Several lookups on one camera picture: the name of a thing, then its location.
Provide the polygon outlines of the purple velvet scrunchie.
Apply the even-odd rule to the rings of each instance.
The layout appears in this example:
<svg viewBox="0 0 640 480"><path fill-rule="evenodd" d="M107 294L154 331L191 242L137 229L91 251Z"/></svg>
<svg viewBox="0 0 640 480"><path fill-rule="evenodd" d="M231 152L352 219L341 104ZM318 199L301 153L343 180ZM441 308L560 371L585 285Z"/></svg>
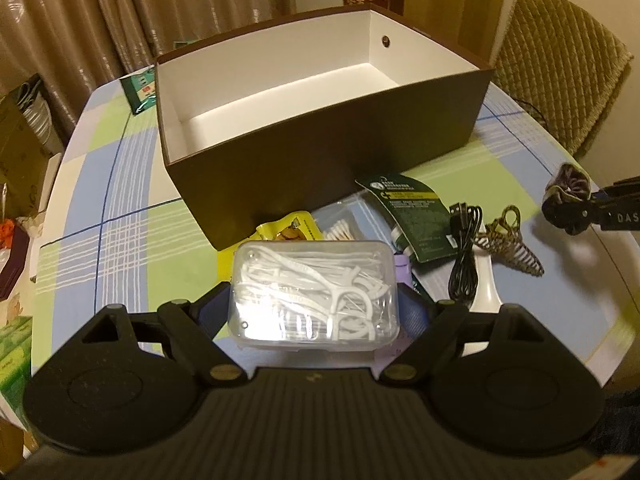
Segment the purple velvet scrunchie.
<svg viewBox="0 0 640 480"><path fill-rule="evenodd" d="M570 196L573 200L589 200L591 197L590 179L577 166L564 162L555 177L547 184L544 198L551 194Z"/></svg>

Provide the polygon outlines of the white ceramic spoon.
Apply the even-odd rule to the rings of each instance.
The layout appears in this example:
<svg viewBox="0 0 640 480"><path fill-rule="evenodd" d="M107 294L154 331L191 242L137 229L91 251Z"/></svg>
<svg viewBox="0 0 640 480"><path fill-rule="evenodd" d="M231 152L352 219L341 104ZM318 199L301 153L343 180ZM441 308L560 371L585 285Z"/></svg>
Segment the white ceramic spoon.
<svg viewBox="0 0 640 480"><path fill-rule="evenodd" d="M502 301L492 272L491 255L483 249L474 248L474 262L477 273L475 297L470 311L480 313L497 313Z"/></svg>

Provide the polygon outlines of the tortoiseshell hair claw clip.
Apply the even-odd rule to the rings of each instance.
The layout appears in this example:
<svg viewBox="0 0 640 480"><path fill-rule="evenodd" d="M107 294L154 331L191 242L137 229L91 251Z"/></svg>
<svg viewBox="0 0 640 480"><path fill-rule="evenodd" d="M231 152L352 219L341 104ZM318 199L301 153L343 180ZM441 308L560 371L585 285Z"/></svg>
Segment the tortoiseshell hair claw clip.
<svg viewBox="0 0 640 480"><path fill-rule="evenodd" d="M521 232L521 211L515 205L506 206L500 217L484 225L478 232L474 244L502 263L535 278L544 275L544 266L539 258L524 243Z"/></svg>

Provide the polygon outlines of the purple cream tube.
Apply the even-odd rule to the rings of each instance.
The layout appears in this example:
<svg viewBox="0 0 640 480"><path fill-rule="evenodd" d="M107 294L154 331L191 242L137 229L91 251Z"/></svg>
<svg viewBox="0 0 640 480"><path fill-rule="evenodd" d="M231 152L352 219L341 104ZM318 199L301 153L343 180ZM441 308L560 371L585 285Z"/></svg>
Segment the purple cream tube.
<svg viewBox="0 0 640 480"><path fill-rule="evenodd" d="M413 288L410 258L404 254L396 254L394 255L394 263L396 280L398 283L402 283Z"/></svg>

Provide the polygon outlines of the clear floss pick box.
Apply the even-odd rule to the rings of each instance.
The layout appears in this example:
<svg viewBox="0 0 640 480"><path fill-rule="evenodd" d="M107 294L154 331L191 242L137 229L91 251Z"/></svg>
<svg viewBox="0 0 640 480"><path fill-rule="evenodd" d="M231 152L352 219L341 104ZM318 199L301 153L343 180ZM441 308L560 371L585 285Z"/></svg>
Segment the clear floss pick box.
<svg viewBox="0 0 640 480"><path fill-rule="evenodd" d="M238 344L371 351L400 332L394 255L378 240L239 246L228 327Z"/></svg>

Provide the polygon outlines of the dark green face mask pouch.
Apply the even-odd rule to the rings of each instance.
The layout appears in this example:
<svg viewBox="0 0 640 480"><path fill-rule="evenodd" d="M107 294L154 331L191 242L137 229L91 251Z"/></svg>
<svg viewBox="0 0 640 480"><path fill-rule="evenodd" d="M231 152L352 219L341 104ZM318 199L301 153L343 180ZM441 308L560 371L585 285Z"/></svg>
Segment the dark green face mask pouch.
<svg viewBox="0 0 640 480"><path fill-rule="evenodd" d="M402 174L379 174L356 183L392 218L392 243L412 262L428 263L457 253L450 212L426 184Z"/></svg>

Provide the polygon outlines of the yellow nut snack packet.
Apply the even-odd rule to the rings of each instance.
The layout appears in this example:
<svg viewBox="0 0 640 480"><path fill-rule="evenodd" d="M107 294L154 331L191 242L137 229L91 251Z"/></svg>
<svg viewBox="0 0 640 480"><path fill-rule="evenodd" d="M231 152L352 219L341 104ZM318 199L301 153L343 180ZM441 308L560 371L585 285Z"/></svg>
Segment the yellow nut snack packet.
<svg viewBox="0 0 640 480"><path fill-rule="evenodd" d="M239 246L250 240L280 240L297 242L298 240L323 240L317 223L308 211L294 211L280 220L266 222L258 226L255 232L217 254L217 278L228 282L232 275L233 257Z"/></svg>

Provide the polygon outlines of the cotton swab bag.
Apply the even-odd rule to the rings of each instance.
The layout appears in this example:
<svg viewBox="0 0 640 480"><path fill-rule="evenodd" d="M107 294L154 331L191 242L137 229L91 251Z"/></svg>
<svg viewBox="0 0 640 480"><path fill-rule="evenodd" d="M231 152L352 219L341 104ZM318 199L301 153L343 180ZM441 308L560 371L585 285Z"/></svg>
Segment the cotton swab bag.
<svg viewBox="0 0 640 480"><path fill-rule="evenodd" d="M311 215L323 239L334 242L370 240L372 235L367 233L367 226L356 215L358 205L359 197L353 195L314 210Z"/></svg>

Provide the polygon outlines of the checked tablecloth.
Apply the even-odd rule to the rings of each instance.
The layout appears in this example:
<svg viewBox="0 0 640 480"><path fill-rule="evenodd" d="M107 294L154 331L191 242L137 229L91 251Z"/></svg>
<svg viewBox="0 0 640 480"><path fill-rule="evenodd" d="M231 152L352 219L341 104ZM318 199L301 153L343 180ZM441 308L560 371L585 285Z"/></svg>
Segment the checked tablecloth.
<svg viewBox="0 0 640 480"><path fill-rule="evenodd" d="M470 142L412 176L446 204L480 205L487 219L517 206L544 275L496 264L499 297L526 307L600 380L622 378L639 365L639 247L628 233L569 236L544 220L544 188L566 161L533 118L490 87ZM80 116L44 220L32 365L106 304L147 311L198 298L221 266L168 177L154 110L132 114L122 85L104 84Z"/></svg>

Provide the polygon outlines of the quilted beige chair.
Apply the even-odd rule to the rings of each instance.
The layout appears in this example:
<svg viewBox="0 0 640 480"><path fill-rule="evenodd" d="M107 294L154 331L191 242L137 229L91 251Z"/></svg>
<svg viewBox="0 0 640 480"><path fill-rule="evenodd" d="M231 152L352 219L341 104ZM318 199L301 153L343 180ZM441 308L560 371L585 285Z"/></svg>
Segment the quilted beige chair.
<svg viewBox="0 0 640 480"><path fill-rule="evenodd" d="M494 83L542 121L572 156L591 148L634 56L570 0L515 0Z"/></svg>

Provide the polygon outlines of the green tissue box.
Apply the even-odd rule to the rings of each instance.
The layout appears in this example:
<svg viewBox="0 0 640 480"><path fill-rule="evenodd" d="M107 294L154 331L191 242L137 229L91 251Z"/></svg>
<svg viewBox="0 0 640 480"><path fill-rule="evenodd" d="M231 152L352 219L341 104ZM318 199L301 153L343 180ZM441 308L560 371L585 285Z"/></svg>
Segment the green tissue box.
<svg viewBox="0 0 640 480"><path fill-rule="evenodd" d="M32 319L18 316L1 329L1 400L21 417L22 396L32 377Z"/></svg>

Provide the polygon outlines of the brown storage box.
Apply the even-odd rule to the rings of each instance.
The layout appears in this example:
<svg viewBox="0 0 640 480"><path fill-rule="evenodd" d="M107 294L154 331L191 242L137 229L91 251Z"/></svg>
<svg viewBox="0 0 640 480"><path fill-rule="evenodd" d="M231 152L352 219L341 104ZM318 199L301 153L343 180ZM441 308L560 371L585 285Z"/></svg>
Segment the brown storage box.
<svg viewBox="0 0 640 480"><path fill-rule="evenodd" d="M489 64L374 4L309 11L161 55L166 170L216 249L357 181L469 141Z"/></svg>

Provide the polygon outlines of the beige curtain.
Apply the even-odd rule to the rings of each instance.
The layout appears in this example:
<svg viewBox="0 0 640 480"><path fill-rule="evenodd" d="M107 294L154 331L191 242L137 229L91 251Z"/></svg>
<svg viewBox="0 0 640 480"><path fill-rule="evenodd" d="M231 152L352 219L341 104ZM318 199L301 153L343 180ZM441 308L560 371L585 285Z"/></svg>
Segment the beige curtain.
<svg viewBox="0 0 640 480"><path fill-rule="evenodd" d="M290 14L294 0L1 0L1 91L44 83L68 138L90 94L180 42Z"/></svg>

